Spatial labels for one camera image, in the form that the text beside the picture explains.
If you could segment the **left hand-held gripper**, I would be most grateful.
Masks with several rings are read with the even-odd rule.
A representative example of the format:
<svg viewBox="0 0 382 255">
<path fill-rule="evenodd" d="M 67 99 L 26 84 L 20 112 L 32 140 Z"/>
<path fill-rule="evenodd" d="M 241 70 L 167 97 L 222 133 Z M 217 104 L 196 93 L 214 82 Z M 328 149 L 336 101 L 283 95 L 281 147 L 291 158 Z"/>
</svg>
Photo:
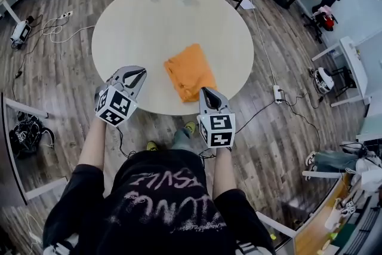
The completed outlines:
<svg viewBox="0 0 382 255">
<path fill-rule="evenodd" d="M 94 103 L 96 117 L 118 127 L 138 108 L 137 96 L 146 80 L 141 66 L 119 68 L 103 85 L 97 87 Z"/>
</svg>

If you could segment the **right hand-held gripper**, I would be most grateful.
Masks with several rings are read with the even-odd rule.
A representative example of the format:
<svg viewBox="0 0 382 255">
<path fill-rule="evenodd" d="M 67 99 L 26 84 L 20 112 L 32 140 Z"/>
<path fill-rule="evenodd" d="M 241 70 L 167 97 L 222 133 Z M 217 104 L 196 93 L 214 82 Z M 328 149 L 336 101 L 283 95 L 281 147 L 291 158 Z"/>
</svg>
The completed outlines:
<svg viewBox="0 0 382 255">
<path fill-rule="evenodd" d="M 199 110 L 199 132 L 207 148 L 231 148 L 236 133 L 235 114 L 226 96 L 210 87 L 202 87 Z"/>
</svg>

